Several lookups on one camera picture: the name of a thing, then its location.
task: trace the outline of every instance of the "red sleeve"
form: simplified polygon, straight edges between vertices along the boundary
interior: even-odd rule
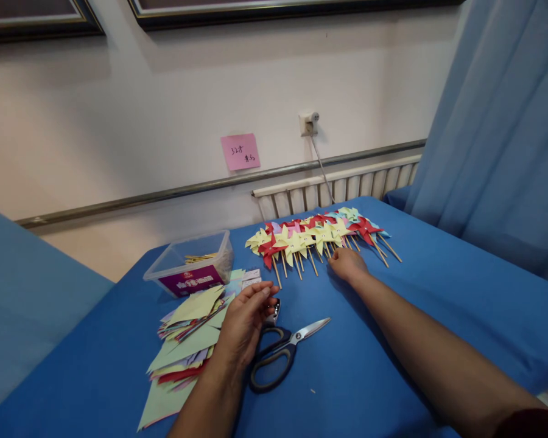
[[[497,431],[493,437],[548,437],[548,409],[525,409],[514,412],[497,427]]]

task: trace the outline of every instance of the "blue tablecloth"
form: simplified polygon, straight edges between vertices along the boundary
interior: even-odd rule
[[[393,238],[404,263],[387,269],[362,248],[370,271],[474,345],[531,392],[548,388],[548,282],[372,198],[356,207]],[[244,243],[262,224],[232,230],[234,268],[262,267]],[[142,275],[147,252],[0,406],[0,437],[134,436],[161,343],[159,319],[175,301]],[[247,389],[238,437],[434,435],[429,409],[350,288],[319,261],[283,278],[279,325],[332,321],[298,346],[294,366],[268,394]],[[275,281],[274,273],[262,277]],[[164,437],[174,417],[138,435]]]
[[[390,190],[384,195],[382,200],[388,205],[391,205],[398,210],[404,211],[406,207],[406,201],[408,200],[408,195],[410,195],[410,188],[412,186],[400,187],[399,189]]]

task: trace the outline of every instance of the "blue curtain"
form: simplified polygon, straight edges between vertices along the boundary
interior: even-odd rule
[[[0,402],[112,286],[0,214]]]
[[[406,212],[548,279],[548,0],[473,0]]]

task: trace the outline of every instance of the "stack of colored paper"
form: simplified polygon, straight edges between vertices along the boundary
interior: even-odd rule
[[[152,383],[138,430],[180,412],[211,358],[227,306],[241,291],[244,272],[233,271],[227,286],[190,295],[161,320],[158,336],[164,342],[147,371]]]

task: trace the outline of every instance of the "clear plastic box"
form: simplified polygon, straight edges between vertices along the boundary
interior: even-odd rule
[[[185,264],[185,256],[215,257]],[[173,297],[182,297],[230,282],[233,249],[229,230],[221,230],[171,243],[144,274]]]

